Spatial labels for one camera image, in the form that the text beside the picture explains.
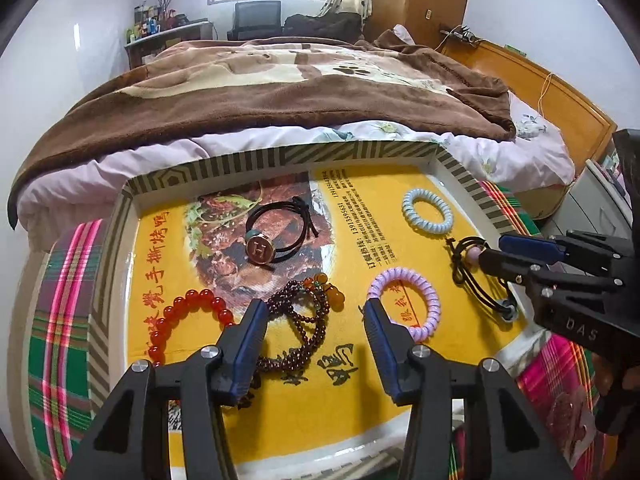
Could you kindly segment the wooden desk shelf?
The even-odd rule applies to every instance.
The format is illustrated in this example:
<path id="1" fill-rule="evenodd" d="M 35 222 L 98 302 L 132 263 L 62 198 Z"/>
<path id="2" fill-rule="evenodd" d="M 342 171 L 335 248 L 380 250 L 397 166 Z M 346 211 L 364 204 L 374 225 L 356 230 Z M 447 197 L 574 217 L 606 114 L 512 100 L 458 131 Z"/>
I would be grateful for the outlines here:
<path id="1" fill-rule="evenodd" d="M 129 68 L 133 70 L 144 64 L 143 59 L 149 55 L 158 55 L 181 41 L 212 40 L 214 24 L 210 21 L 199 21 L 180 27 L 164 30 L 130 42 L 125 47 Z"/>

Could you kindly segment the black hair tie round charm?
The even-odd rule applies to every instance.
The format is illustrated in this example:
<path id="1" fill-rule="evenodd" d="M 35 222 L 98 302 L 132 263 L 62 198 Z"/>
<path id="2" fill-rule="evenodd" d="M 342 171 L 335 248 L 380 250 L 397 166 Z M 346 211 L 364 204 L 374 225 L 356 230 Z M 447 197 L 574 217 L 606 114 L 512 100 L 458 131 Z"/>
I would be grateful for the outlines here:
<path id="1" fill-rule="evenodd" d="M 249 262 L 270 266 L 294 257 L 309 235 L 319 235 L 310 206 L 299 196 L 255 208 L 245 223 L 245 252 Z"/>

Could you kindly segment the wooden headboard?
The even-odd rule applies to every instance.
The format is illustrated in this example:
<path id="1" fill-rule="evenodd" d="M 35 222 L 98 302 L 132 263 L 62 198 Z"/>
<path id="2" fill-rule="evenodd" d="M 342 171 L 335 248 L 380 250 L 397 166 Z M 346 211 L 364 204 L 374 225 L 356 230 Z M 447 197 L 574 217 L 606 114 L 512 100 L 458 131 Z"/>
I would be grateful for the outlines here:
<path id="1" fill-rule="evenodd" d="M 487 40 L 467 44 L 449 39 L 442 53 L 472 70 L 502 79 L 522 101 L 555 124 L 577 172 L 582 172 L 587 160 L 604 155 L 616 123 L 560 76 Z"/>

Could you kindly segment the yellow striped tray box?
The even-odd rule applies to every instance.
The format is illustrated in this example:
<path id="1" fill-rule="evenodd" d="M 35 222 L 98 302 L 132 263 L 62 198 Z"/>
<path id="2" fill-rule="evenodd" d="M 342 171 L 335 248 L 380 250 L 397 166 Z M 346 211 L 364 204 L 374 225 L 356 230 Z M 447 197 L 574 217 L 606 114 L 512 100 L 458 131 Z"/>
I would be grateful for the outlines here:
<path id="1" fill-rule="evenodd" d="M 409 421 L 384 394 L 360 307 L 381 272 L 420 273 L 442 314 L 427 341 L 442 356 L 475 364 L 492 356 L 513 375 L 546 336 L 511 287 L 511 324 L 454 284 L 445 237 L 413 229 L 401 210 L 414 188 L 436 193 L 454 218 L 451 236 L 495 243 L 524 228 L 444 148 L 426 142 L 348 141 L 262 148 L 132 178 L 104 224 L 89 318 L 90 402 L 98 408 L 138 359 L 186 359 L 239 321 L 254 299 L 289 282 L 288 313 L 270 318 L 262 355 L 283 361 L 311 344 L 295 372 L 258 374 L 224 409 L 232 460 L 243 479 L 294 479 L 385 466 Z M 247 259 L 245 223 L 258 206 L 294 196 L 319 235 L 298 253 L 258 266 Z"/>

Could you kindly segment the dark bag by window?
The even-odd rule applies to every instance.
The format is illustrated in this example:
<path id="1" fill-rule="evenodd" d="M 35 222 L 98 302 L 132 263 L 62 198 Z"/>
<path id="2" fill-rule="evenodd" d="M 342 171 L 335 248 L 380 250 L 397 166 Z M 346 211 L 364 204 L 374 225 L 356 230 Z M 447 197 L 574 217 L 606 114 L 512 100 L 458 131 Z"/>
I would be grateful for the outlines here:
<path id="1" fill-rule="evenodd" d="M 282 35 L 326 38 L 354 44 L 362 35 L 362 18 L 352 12 L 330 12 L 322 16 L 293 14 L 285 20 Z"/>

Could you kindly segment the colourful plaid tablecloth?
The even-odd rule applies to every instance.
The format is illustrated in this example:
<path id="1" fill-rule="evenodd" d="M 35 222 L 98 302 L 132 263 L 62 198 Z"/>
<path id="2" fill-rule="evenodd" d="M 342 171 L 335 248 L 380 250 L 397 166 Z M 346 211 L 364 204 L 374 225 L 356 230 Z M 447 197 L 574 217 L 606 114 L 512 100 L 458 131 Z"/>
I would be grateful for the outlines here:
<path id="1" fill-rule="evenodd" d="M 478 182 L 504 212 L 516 215 L 524 228 L 518 234 L 536 233 L 514 196 L 491 182 Z M 62 476 L 99 409 L 89 396 L 89 318 L 100 270 L 101 229 L 110 220 L 87 221 L 63 234 L 52 247 L 41 282 L 29 339 L 28 400 L 37 453 L 49 479 Z M 533 361 L 514 375 L 537 413 L 547 418 L 555 397 L 579 386 L 593 406 L 597 390 L 590 354 L 563 338 L 544 336 Z"/>

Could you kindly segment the brown plush blanket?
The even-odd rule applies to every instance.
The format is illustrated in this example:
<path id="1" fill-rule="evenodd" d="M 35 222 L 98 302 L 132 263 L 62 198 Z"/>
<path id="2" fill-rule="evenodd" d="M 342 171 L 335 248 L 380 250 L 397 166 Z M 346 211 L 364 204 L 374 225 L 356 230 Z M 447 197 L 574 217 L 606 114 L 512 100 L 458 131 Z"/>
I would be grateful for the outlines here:
<path id="1" fill-rule="evenodd" d="M 109 154 L 245 128 L 381 119 L 497 142 L 516 129 L 509 90 L 393 32 L 354 44 L 311 37 L 183 41 L 78 101 L 36 142 L 6 203 L 33 180 Z"/>

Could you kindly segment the clear plastic packet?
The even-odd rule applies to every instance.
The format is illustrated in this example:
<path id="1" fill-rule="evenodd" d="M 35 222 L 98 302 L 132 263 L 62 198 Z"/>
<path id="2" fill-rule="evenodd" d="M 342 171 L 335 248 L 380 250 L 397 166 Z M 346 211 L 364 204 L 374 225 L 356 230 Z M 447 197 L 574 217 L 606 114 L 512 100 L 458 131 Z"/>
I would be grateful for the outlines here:
<path id="1" fill-rule="evenodd" d="M 561 454 L 574 468 L 597 434 L 586 389 L 579 386 L 571 392 L 558 394 L 551 405 L 546 425 Z"/>

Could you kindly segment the black office chair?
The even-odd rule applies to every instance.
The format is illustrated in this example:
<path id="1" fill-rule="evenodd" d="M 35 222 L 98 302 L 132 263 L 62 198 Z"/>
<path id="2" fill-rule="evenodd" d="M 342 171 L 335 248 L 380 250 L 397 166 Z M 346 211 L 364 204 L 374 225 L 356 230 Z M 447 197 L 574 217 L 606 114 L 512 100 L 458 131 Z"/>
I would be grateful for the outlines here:
<path id="1" fill-rule="evenodd" d="M 282 32 L 279 0 L 242 1 L 235 3 L 233 22 L 227 32 L 232 41 L 277 37 Z"/>

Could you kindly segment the grey drawer nightstand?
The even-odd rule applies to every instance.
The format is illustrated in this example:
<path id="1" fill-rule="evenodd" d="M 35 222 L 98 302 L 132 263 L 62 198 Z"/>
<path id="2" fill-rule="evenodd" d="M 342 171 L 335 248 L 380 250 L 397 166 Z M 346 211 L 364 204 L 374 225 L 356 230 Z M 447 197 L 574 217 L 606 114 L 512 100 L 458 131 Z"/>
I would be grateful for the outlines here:
<path id="1" fill-rule="evenodd" d="M 542 234 L 585 231 L 631 239 L 632 212 L 623 196 L 592 160 L 568 189 L 559 209 L 544 222 Z"/>

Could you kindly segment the black hair tie pink bead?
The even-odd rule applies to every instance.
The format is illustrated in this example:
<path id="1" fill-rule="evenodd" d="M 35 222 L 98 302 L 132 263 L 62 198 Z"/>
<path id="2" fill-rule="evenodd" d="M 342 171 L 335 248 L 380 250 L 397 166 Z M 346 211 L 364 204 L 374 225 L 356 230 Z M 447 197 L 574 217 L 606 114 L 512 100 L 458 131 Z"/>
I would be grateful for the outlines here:
<path id="1" fill-rule="evenodd" d="M 489 244 L 479 236 L 445 240 L 454 284 L 464 288 L 487 312 L 502 322 L 513 323 L 518 318 L 518 302 L 509 285 L 480 270 L 480 255 Z"/>

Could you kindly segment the bed with floral sheet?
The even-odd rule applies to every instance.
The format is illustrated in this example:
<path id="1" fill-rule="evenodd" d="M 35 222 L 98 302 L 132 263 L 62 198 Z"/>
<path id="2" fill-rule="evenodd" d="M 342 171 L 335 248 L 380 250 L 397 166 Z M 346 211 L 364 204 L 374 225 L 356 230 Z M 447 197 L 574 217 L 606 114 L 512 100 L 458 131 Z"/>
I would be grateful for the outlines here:
<path id="1" fill-rule="evenodd" d="M 450 132 L 434 133 L 400 122 L 367 119 L 333 126 L 269 126 L 213 133 L 130 148 L 33 180 L 18 199 L 18 220 L 33 245 L 49 248 L 77 223 L 105 216 L 124 183 L 133 177 L 185 162 L 250 150 L 347 139 L 414 139 L 442 144 L 480 180 L 513 192 L 567 185 L 575 165 L 560 129 L 519 99 L 509 86 L 514 139 L 497 142 Z"/>

